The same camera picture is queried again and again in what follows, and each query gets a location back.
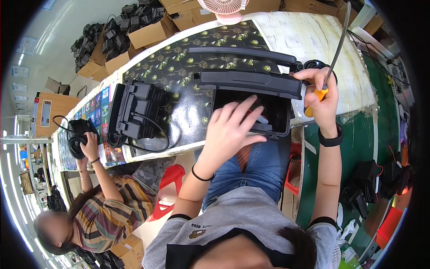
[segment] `screwdriver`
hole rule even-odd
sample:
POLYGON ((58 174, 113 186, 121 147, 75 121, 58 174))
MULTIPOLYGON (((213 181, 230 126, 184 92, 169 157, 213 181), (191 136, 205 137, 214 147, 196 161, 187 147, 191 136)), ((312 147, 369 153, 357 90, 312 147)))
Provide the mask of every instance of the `screwdriver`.
MULTIPOLYGON (((335 66, 336 61, 337 61, 338 56, 339 56, 339 53, 341 52, 342 45, 343 45, 344 39, 345 39, 345 35, 347 33, 350 14, 351 14, 351 2, 348 1, 348 3, 347 3, 347 14, 345 16, 344 28, 342 29, 341 39, 339 40, 338 48, 336 49, 336 53, 335 53, 335 56, 333 58, 332 64, 330 65, 329 72, 327 73, 326 79, 324 80, 324 84, 323 84, 324 86, 322 87, 321 90, 315 89, 315 91, 314 91, 314 93, 318 96, 319 101, 322 101, 324 99, 324 96, 329 92, 329 89, 327 87, 327 81, 329 80, 329 77, 333 71, 333 67, 335 66)), ((310 106, 306 108, 306 110, 304 111, 304 115, 306 117, 313 117, 312 108, 310 106)))

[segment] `striped shirt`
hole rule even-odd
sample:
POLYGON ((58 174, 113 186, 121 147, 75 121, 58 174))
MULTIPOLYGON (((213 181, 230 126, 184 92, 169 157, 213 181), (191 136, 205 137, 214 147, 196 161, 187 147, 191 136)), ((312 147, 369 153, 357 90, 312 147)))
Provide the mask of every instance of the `striped shirt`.
POLYGON ((89 199, 74 221, 82 248, 104 252, 127 238, 152 214, 157 195, 133 176, 112 176, 124 203, 106 199, 103 192, 89 199))

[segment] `grey t-shirt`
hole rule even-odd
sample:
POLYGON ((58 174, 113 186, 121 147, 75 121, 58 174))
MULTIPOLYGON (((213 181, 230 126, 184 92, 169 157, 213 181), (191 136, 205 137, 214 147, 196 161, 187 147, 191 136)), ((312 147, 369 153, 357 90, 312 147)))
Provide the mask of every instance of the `grey t-shirt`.
MULTIPOLYGON (((261 188, 244 186, 218 197, 205 213, 187 220, 166 221, 157 237, 147 247, 142 266, 164 269, 167 244, 206 245, 233 228, 254 234, 267 248, 283 254, 294 254, 293 245, 276 232, 285 226, 297 226, 284 216, 278 205, 261 188)), ((326 269, 331 263, 336 241, 332 224, 317 223, 307 229, 316 243, 316 269, 326 269)))

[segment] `black wristband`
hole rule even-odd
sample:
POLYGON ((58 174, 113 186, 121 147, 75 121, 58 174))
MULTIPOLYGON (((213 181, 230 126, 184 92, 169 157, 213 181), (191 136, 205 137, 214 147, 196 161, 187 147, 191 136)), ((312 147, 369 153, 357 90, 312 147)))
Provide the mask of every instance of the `black wristband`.
POLYGON ((91 162, 89 162, 89 163, 90 163, 90 164, 93 164, 93 163, 97 162, 98 160, 100 160, 100 157, 98 157, 97 159, 95 159, 95 160, 93 160, 93 161, 91 161, 91 162))
POLYGON ((335 147, 342 143, 342 141, 344 140, 344 132, 342 131, 342 126, 337 121, 336 121, 336 128, 338 130, 338 136, 336 138, 325 138, 321 134, 321 130, 318 129, 318 139, 321 145, 327 148, 327 147, 335 147))
POLYGON ((191 172, 193 173, 193 175, 194 175, 198 180, 201 180, 201 181, 212 181, 212 179, 214 179, 214 177, 215 177, 215 174, 213 174, 213 176, 212 176, 210 179, 202 179, 201 177, 198 177, 198 176, 196 175, 196 173, 194 173, 194 165, 193 165, 193 167, 191 167, 191 172))

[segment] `pink fan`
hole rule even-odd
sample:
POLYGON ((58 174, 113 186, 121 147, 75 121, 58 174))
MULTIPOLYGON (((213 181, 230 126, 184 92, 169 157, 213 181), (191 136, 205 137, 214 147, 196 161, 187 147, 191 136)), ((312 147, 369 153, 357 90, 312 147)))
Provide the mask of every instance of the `pink fan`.
POLYGON ((245 9, 249 0, 199 0, 202 8, 215 13, 217 20, 225 25, 233 25, 242 20, 239 10, 245 9))

